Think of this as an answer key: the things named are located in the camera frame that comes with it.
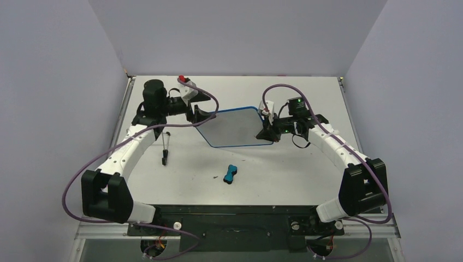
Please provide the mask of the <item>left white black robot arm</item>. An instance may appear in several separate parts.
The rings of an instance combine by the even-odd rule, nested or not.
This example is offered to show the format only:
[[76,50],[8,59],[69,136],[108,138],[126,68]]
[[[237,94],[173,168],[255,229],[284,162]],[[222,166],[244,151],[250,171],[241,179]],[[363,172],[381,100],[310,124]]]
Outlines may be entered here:
[[211,93],[197,87],[184,76],[177,77],[179,96],[168,94],[164,82],[148,80],[143,85],[143,101],[129,126],[124,139],[106,155],[95,170],[81,171],[82,211],[87,217],[96,218],[100,223],[141,223],[150,235],[158,234],[163,220],[153,205],[135,201],[127,181],[145,151],[162,136],[163,129],[170,127],[169,116],[185,115],[187,127],[197,127],[218,113],[199,109],[198,102],[213,100]]

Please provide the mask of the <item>blue framed whiteboard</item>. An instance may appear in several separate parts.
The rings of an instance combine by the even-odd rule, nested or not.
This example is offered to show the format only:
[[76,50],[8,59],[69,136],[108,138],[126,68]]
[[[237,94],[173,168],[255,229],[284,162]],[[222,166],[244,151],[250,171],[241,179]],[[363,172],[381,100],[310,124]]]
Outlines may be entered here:
[[215,118],[197,126],[197,131],[213,148],[272,145],[257,139],[263,120],[254,106],[220,110]]

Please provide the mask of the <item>blue and black eraser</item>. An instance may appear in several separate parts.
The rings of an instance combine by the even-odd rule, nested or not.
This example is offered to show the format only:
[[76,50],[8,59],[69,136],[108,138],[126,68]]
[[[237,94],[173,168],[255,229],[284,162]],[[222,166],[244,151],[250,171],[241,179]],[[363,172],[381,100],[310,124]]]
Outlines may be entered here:
[[223,178],[223,182],[227,184],[232,184],[234,180],[234,176],[237,174],[238,168],[232,164],[228,165],[227,173]]

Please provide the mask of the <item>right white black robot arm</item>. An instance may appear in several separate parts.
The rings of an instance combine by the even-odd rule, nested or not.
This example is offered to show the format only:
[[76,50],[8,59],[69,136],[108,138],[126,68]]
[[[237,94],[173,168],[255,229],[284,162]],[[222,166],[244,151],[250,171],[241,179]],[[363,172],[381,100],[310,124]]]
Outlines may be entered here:
[[354,217],[381,206],[390,206],[385,163],[358,152],[321,114],[313,114],[301,97],[287,101],[289,116],[280,118],[272,101],[260,102],[258,113],[263,117],[263,128],[256,138],[278,142],[283,134],[301,137],[320,149],[342,172],[339,193],[331,200],[314,208],[308,226],[322,233],[330,223]]

